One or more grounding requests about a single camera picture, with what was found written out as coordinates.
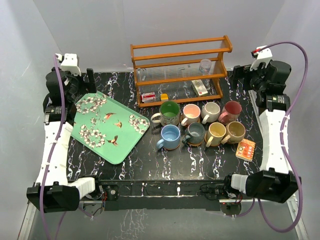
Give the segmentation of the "maroon speckled mug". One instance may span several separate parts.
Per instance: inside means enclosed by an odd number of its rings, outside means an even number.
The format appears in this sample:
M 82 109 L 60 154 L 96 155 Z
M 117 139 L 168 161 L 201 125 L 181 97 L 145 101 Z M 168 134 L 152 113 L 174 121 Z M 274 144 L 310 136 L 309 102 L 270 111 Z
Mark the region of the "maroon speckled mug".
M 234 122 L 238 119 L 240 113 L 242 112 L 242 106 L 237 101 L 228 101 L 218 117 L 218 121 L 221 124 L 227 125 L 231 122 Z

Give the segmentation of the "white speckled mug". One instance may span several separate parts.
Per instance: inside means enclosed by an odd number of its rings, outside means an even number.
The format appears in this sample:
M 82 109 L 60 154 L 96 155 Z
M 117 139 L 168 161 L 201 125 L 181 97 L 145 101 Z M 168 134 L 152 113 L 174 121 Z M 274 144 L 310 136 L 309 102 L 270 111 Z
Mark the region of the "white speckled mug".
M 220 106 L 215 102 L 208 102 L 201 110 L 202 124 L 213 123 L 220 116 Z

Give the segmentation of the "beige brown mug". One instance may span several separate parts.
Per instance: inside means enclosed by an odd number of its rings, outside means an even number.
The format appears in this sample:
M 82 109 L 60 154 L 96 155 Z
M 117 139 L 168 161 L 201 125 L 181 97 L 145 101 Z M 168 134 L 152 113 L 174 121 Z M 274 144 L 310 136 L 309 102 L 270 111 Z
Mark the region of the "beige brown mug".
M 245 138 L 246 128 L 238 121 L 232 121 L 228 123 L 225 129 L 226 134 L 222 139 L 221 144 L 237 144 Z

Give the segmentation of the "pink mug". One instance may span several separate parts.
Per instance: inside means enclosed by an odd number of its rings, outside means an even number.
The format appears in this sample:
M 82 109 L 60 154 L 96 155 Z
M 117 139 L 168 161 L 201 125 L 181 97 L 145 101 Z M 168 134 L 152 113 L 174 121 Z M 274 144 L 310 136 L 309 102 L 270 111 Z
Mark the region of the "pink mug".
M 182 110 L 180 124 L 188 126 L 192 123 L 197 123 L 200 120 L 201 110 L 195 104 L 187 104 Z

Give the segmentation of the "yellow mug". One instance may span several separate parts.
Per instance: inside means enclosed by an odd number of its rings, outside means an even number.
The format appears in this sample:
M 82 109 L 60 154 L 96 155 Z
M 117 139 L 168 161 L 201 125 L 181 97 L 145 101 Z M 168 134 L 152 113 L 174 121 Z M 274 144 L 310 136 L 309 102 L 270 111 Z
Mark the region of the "yellow mug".
M 226 127 L 220 122 L 213 122 L 204 137 L 206 142 L 205 146 L 208 147 L 216 147 L 221 144 L 222 139 L 226 135 Z

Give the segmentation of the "grey blue mug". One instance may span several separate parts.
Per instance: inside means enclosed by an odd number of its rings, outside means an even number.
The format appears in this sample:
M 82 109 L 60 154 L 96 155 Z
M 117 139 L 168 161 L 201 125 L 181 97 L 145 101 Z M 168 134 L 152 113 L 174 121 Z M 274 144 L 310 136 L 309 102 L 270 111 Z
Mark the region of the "grey blue mug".
M 201 123 L 191 123 L 182 138 L 182 143 L 185 145 L 199 145 L 203 142 L 205 137 L 205 128 Z

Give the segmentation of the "green floral mug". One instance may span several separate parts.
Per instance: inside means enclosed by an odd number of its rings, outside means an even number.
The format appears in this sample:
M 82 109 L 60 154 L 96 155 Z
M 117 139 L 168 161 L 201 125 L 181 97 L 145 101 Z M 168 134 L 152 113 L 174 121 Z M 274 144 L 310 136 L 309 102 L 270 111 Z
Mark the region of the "green floral mug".
M 179 125 L 180 124 L 181 108 L 175 101 L 165 101 L 161 104 L 159 112 L 152 115 L 150 118 L 154 124 L 166 125 Z

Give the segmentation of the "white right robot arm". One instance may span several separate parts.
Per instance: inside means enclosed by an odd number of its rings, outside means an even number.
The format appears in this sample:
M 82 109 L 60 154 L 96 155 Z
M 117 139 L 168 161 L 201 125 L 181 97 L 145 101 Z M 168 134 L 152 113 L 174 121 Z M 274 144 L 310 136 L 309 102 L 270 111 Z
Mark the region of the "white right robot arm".
M 233 68 L 230 85 L 235 89 L 243 80 L 244 90 L 256 92 L 259 121 L 263 139 L 263 154 L 259 172 L 251 175 L 229 174 L 224 179 L 223 194 L 233 199 L 240 193 L 277 203 L 286 202 L 297 190 L 301 177 L 295 176 L 286 159 L 288 149 L 288 124 L 286 114 L 291 106 L 284 94 L 286 80 L 291 73 L 288 63 L 271 60 L 260 63 L 257 69 L 250 65 Z

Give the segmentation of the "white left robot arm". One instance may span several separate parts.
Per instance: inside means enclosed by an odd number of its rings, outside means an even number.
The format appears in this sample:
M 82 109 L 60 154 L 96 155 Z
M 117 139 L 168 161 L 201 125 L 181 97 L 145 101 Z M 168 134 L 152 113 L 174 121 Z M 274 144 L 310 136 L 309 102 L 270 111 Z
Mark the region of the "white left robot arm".
M 42 163 L 33 186 L 27 188 L 27 199 L 44 213 L 75 211 L 88 195 L 97 200 L 103 195 L 102 185 L 93 176 L 69 183 L 67 155 L 75 124 L 76 98 L 96 93 L 94 71 L 86 70 L 88 81 L 70 71 L 53 68 L 45 77 L 48 94 L 43 100 L 45 142 Z

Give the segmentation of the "woven rattan coaster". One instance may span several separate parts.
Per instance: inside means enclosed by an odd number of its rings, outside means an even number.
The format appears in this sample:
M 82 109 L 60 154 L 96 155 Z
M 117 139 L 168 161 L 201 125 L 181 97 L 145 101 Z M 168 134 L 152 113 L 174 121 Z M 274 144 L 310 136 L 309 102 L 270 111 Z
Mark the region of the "woven rattan coaster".
M 188 145 L 192 146 L 192 147 L 199 147 L 203 144 L 204 140 L 199 142 L 199 143 L 191 143 L 191 142 L 187 142 Z
M 175 149 L 178 149 L 180 147 L 180 144 L 175 147 L 175 148 L 167 148 L 167 147 L 163 147 L 165 150 L 168 150 L 168 151 L 172 151 L 172 150 L 175 150 Z

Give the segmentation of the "green white flat box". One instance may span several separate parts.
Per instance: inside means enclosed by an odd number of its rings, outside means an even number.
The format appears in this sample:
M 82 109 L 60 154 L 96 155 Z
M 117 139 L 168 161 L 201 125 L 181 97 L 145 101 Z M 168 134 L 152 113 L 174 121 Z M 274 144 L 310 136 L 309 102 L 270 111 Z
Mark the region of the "green white flat box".
M 205 97 L 208 95 L 208 90 L 201 79 L 192 80 L 191 86 L 198 97 Z

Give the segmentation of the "green floral serving tray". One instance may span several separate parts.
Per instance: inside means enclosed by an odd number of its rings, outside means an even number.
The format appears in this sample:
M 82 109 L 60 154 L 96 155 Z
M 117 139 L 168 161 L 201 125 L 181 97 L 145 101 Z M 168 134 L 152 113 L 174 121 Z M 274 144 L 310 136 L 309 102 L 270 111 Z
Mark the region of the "green floral serving tray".
M 147 117 L 99 91 L 75 106 L 71 136 L 113 165 L 125 160 L 150 126 Z

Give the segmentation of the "red white small box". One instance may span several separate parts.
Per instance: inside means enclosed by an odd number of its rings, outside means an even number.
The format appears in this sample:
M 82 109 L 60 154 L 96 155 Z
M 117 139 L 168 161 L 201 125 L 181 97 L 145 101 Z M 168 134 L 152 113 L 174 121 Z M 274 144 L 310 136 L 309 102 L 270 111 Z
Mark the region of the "red white small box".
M 140 96 L 140 99 L 141 99 L 142 103 L 152 103 L 157 100 L 155 92 L 142 93 Z

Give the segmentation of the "orange wooden rack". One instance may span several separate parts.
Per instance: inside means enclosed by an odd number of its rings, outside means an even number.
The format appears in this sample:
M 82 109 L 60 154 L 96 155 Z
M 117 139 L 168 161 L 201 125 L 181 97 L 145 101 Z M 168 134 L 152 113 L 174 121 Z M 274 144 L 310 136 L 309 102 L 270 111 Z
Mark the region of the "orange wooden rack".
M 231 53 L 233 45 L 227 35 L 193 40 L 130 45 L 140 108 L 162 104 L 161 94 L 167 94 L 177 103 L 217 100 L 223 98 L 220 80 L 227 77 L 224 54 Z M 210 73 L 199 71 L 202 59 L 212 61 Z M 202 80 L 208 95 L 198 97 L 192 81 Z M 155 92 L 156 101 L 142 103 L 141 94 Z

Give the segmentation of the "yellow small block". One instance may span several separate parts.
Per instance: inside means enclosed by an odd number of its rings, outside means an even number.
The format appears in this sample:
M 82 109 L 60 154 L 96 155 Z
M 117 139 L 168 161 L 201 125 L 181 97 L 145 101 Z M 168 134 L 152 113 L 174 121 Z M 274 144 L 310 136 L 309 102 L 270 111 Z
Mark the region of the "yellow small block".
M 167 95 L 166 93 L 162 93 L 162 94 L 160 95 L 160 100 L 163 101 L 163 102 L 165 102 L 165 101 L 168 101 L 168 100 L 169 100 L 169 97 L 168 97 L 168 95 Z

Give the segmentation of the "aluminium table frame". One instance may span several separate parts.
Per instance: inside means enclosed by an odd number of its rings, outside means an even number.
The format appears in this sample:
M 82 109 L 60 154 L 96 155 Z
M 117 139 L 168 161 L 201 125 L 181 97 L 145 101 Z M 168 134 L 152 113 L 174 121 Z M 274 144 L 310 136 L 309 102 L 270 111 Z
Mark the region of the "aluminium table frame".
M 259 172 L 251 175 L 230 173 L 224 179 L 191 180 L 182 184 L 191 188 L 190 196 L 203 194 L 214 201 L 217 196 L 228 194 L 247 196 L 253 200 L 267 200 L 284 203 L 295 192 L 302 191 L 302 180 L 290 160 L 285 144 L 286 125 L 293 103 L 284 94 L 285 82 L 291 67 L 281 63 L 278 67 L 263 72 L 233 73 L 231 87 L 243 80 L 245 90 L 257 93 L 258 106 L 263 109 L 259 121 L 267 121 L 261 133 L 267 145 Z M 75 99 L 79 94 L 97 95 L 92 69 L 87 70 L 88 81 L 73 77 L 70 83 L 66 71 L 52 70 L 46 76 L 48 95 L 43 101 L 45 114 L 45 146 L 41 169 L 33 186 L 26 191 L 27 199 L 41 212 L 66 212 L 77 209 L 80 200 L 89 194 L 97 194 L 103 202 L 115 202 L 121 196 L 120 189 L 128 186 L 132 192 L 138 186 L 163 186 L 165 196 L 176 196 L 174 187 L 178 180 L 168 178 L 148 180 L 103 179 L 96 174 L 79 176 L 76 180 L 67 178 L 67 155 L 72 131 L 79 119 L 76 116 Z

